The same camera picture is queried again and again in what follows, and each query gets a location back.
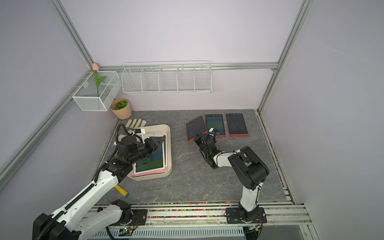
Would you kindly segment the large red writing tablet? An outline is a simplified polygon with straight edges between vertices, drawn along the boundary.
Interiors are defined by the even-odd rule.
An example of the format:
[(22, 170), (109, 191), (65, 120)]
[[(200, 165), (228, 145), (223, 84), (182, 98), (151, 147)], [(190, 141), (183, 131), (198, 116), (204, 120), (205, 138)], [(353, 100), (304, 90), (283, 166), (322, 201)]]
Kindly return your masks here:
[(207, 129), (215, 128), (220, 133), (217, 137), (226, 137), (224, 118), (221, 114), (205, 115)]

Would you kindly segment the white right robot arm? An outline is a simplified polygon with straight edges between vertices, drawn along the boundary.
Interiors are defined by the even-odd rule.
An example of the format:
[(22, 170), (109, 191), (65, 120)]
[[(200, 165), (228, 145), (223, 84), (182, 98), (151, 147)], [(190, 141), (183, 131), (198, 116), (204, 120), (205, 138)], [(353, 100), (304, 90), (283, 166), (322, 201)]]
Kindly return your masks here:
[(239, 206), (226, 208), (228, 224), (267, 222), (265, 210), (259, 205), (261, 188), (270, 174), (267, 165), (248, 146), (236, 151), (220, 151), (216, 147), (216, 133), (210, 131), (194, 138), (204, 160), (214, 170), (231, 167), (243, 185)]

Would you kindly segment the small red writing tablet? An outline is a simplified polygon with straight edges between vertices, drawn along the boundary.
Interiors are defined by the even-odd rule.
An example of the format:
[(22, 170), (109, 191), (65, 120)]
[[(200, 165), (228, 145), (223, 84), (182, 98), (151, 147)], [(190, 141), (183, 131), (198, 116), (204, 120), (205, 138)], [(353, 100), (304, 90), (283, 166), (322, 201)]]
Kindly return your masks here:
[(226, 114), (226, 119), (230, 136), (249, 136), (243, 114)]

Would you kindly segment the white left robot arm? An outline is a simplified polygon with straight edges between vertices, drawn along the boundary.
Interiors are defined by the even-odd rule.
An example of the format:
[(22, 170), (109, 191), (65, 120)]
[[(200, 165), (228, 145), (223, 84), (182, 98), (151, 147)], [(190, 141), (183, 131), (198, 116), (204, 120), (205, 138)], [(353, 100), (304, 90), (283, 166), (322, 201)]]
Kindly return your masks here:
[(105, 209), (83, 219), (85, 214), (109, 190), (115, 188), (133, 170), (134, 164), (149, 159), (163, 149), (165, 137), (149, 137), (141, 140), (128, 135), (117, 141), (114, 152), (104, 162), (94, 179), (75, 197), (50, 215), (41, 214), (33, 223), (34, 240), (87, 240), (101, 229), (112, 224), (139, 224), (131, 204), (115, 200)]

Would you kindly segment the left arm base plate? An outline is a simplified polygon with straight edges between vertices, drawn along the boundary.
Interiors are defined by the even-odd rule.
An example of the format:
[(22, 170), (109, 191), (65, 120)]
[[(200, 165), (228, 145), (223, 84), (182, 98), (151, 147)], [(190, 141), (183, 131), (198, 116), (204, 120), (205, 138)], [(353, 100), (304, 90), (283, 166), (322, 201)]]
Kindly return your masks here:
[(121, 226), (143, 226), (146, 224), (148, 210), (124, 210), (119, 222)]

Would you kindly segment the black frame writing tablet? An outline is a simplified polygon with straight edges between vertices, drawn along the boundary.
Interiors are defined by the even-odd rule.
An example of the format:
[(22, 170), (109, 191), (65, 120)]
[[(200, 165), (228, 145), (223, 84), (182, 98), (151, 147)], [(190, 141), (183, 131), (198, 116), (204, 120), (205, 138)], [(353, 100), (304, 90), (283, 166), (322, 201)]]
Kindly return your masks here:
[(208, 132), (203, 116), (199, 116), (196, 119), (186, 124), (188, 142), (192, 142), (197, 136), (206, 134)]

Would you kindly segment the cream plastic storage tray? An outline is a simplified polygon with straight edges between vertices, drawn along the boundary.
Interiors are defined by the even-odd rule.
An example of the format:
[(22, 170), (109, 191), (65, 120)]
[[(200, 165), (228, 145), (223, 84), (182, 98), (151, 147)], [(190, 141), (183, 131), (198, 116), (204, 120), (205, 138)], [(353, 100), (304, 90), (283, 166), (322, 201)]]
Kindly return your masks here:
[(168, 125), (162, 124), (162, 125), (154, 125), (154, 126), (146, 126), (142, 127), (141, 129), (145, 130), (145, 135), (148, 134), (157, 134), (166, 132), (168, 134), (167, 136), (167, 157), (168, 157), (168, 170), (165, 173), (162, 174), (156, 174), (156, 175), (149, 175), (149, 176), (143, 176), (143, 177), (134, 177), (134, 171), (132, 170), (130, 173), (128, 173), (128, 177), (133, 179), (134, 181), (144, 181), (144, 180), (152, 180), (152, 179), (159, 179), (167, 177), (172, 172), (172, 151), (171, 151), (171, 130)]

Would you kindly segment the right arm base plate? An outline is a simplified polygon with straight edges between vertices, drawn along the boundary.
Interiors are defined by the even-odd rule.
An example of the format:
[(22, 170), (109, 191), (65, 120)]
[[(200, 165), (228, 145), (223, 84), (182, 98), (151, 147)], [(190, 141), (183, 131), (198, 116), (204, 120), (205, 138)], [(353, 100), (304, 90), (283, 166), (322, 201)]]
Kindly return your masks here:
[(265, 224), (267, 217), (264, 208), (256, 207), (251, 212), (243, 208), (226, 208), (224, 216), (228, 224)]

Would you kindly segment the white writing tablet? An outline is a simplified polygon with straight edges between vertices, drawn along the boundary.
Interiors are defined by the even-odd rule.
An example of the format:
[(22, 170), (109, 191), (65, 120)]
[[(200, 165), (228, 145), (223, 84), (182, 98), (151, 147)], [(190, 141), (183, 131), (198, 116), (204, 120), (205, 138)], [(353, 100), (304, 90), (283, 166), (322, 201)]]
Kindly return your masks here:
[(162, 143), (152, 156), (138, 161), (134, 168), (134, 176), (146, 175), (149, 172), (164, 170), (166, 167), (166, 136), (154, 136), (157, 143)]

